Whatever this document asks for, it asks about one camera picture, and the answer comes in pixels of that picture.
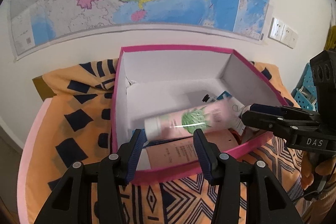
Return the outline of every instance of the hand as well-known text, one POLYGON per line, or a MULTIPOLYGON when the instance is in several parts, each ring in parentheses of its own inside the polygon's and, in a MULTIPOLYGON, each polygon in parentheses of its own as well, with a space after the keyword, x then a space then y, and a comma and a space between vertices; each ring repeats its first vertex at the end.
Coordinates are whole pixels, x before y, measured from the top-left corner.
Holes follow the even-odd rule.
MULTIPOLYGON (((334 169, 334 165, 336 163, 336 157, 328 159, 321 164, 319 164, 315 168, 315 172, 321 176, 330 175, 334 169)), ((301 162, 301 186, 304 190, 308 188, 308 186, 312 185, 314 181, 314 175, 312 173, 312 166, 308 158, 308 152, 303 152, 302 162, 301 162)), ((328 183, 332 183, 336 181, 336 172, 331 176, 331 179, 328 183)))

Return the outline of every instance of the pink product box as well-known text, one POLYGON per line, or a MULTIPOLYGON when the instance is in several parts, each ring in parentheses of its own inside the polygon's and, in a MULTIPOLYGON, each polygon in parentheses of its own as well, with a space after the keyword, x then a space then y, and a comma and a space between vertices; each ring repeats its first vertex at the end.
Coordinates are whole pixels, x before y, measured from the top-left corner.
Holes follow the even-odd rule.
MULTIPOLYGON (((224 90, 244 105, 287 105, 267 78, 233 49, 193 45, 121 48, 112 100, 111 152, 128 142, 134 129, 144 128, 146 118, 203 105, 206 94, 224 90)), ((239 158, 272 136, 266 132, 226 152, 239 158)), ((138 165, 132 183, 165 182, 198 173, 197 161, 163 169, 144 170, 138 165)))

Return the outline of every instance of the wooden floor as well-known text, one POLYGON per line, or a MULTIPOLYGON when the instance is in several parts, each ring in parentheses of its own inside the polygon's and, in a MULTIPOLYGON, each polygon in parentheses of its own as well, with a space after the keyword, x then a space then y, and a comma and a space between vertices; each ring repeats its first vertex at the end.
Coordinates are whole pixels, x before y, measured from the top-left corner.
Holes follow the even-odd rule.
POLYGON ((17 147, 13 149, 2 136, 3 132, 0 132, 0 223, 19 223, 16 185, 21 155, 20 150, 17 147))

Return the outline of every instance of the white tube cap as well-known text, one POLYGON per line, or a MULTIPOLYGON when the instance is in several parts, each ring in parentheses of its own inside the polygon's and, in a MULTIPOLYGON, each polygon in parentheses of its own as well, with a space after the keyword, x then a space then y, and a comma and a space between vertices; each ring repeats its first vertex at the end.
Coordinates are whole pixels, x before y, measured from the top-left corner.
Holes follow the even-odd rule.
POLYGON ((145 120, 145 133, 149 142, 161 140, 161 123, 157 117, 145 120))

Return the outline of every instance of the screw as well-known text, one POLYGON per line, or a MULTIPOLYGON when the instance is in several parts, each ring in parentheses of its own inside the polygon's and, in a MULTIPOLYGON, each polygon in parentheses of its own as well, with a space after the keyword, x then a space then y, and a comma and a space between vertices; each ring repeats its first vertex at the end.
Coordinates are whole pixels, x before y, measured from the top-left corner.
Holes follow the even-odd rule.
POLYGON ((221 154, 219 155, 219 158, 222 159, 222 160, 227 160, 227 159, 229 159, 229 155, 226 154, 226 153, 221 153, 221 154))
POLYGON ((266 163, 264 163, 262 160, 258 160, 257 165, 261 168, 264 168, 266 166, 266 163))
POLYGON ((109 159, 110 159, 110 160, 116 160, 117 158, 119 158, 118 154, 111 154, 111 155, 109 156, 109 159))
POLYGON ((73 163, 72 167, 73 167, 73 168, 80 168, 80 167, 81 167, 81 165, 82 165, 82 163, 81 163, 81 162, 79 162, 79 161, 76 161, 76 162, 74 162, 74 163, 73 163))

